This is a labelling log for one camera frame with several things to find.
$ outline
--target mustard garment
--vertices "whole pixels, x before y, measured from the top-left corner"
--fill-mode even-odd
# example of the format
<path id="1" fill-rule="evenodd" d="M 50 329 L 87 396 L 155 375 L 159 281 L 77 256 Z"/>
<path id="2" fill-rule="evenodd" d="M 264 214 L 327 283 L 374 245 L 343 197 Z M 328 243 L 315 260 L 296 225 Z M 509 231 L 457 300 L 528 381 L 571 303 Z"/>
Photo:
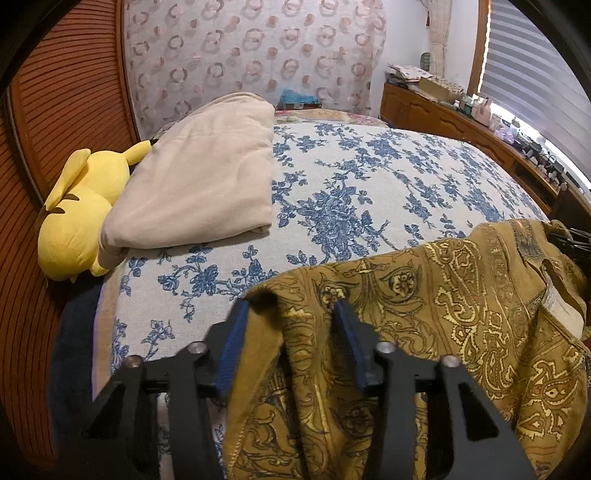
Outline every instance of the mustard garment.
<path id="1" fill-rule="evenodd" d="M 228 478 L 361 479 L 377 402 L 358 393 L 330 335 L 343 298 L 411 355 L 458 355 L 538 477 L 548 476 L 579 434 L 591 371 L 587 347 L 544 306 L 545 272 L 586 319 L 587 279 L 545 237 L 560 229 L 484 223 L 464 240 L 299 268 L 251 290 L 228 407 Z M 422 403 L 416 478 L 425 474 L 426 422 Z"/>

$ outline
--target striped blind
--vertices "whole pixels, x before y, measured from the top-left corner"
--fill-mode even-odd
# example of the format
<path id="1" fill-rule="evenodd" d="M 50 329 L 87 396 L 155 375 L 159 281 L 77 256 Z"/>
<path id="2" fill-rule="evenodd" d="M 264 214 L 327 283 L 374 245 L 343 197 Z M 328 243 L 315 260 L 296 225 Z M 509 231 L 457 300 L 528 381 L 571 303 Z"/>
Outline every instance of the striped blind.
<path id="1" fill-rule="evenodd" d="M 481 96 L 530 124 L 591 179 L 591 102 L 545 35 L 508 0 L 492 0 Z"/>

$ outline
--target pikachu plush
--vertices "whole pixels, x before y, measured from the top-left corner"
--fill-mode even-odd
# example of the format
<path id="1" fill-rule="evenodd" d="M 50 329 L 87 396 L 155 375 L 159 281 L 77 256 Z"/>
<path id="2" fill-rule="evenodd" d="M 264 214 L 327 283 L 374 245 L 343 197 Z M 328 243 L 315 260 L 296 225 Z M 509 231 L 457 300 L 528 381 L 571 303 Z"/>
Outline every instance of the pikachu plush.
<path id="1" fill-rule="evenodd" d="M 70 155 L 40 213 L 37 254 L 48 278 L 74 282 L 85 270 L 95 277 L 107 273 L 97 259 L 100 228 L 129 180 L 129 167 L 150 149 L 146 140 L 123 153 L 84 148 Z"/>

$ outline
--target floral bed sheet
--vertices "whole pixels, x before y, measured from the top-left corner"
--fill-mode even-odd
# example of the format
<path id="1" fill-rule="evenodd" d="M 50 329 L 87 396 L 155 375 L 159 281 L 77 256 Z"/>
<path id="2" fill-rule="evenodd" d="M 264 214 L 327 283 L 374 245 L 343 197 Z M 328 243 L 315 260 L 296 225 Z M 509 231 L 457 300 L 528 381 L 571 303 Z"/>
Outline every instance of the floral bed sheet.
<path id="1" fill-rule="evenodd" d="M 278 272 L 464 237 L 481 222 L 545 220 L 529 195 L 469 144 L 368 125 L 319 121 L 274 127 L 275 223 L 208 245 L 130 251 L 111 345 L 126 355 L 174 355 L 222 321 L 234 299 Z M 212 405 L 217 445 L 223 408 Z M 165 398 L 162 478 L 172 478 Z"/>

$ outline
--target white wall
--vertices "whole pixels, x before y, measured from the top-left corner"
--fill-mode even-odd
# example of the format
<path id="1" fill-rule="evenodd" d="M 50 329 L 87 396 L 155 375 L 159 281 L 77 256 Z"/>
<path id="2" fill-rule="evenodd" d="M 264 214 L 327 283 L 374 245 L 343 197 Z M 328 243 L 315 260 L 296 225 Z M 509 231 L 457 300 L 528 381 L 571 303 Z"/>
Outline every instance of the white wall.
<path id="1" fill-rule="evenodd" d="M 379 114 L 388 63 L 421 64 L 421 54 L 430 50 L 427 11 L 420 0 L 382 0 L 387 15 L 384 50 L 372 76 L 372 112 Z M 478 0 L 452 0 L 452 19 L 447 41 L 446 77 L 468 87 L 478 30 Z"/>

